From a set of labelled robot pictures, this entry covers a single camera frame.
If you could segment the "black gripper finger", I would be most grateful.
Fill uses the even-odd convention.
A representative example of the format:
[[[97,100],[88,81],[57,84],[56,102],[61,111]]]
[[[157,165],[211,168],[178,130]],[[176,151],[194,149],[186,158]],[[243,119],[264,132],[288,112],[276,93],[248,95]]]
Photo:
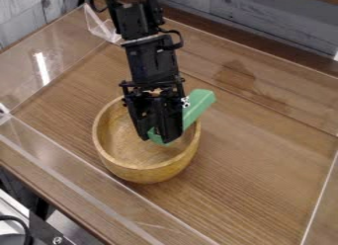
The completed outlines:
[[[163,143],[182,136],[182,103],[178,99],[156,98],[157,129]]]
[[[152,104],[149,101],[128,99],[127,107],[136,133],[143,140],[148,140],[148,131],[155,125]]]

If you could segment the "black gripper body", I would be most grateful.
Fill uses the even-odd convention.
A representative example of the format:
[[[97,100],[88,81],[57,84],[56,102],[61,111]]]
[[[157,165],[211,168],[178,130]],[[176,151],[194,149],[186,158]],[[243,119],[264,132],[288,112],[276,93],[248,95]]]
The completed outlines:
[[[182,42],[173,42],[171,35],[163,34],[125,41],[121,46],[131,71],[131,79],[120,83],[125,105],[147,110],[159,102],[180,110],[186,95],[175,51]]]

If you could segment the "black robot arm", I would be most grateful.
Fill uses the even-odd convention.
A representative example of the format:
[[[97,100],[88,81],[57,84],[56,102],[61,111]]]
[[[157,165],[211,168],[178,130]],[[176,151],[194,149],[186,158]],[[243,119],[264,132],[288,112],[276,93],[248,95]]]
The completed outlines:
[[[157,0],[105,0],[117,35],[124,42],[132,79],[121,81],[123,102],[141,139],[155,131],[164,143],[183,133],[183,78],[179,76],[173,42],[176,30],[165,30]]]

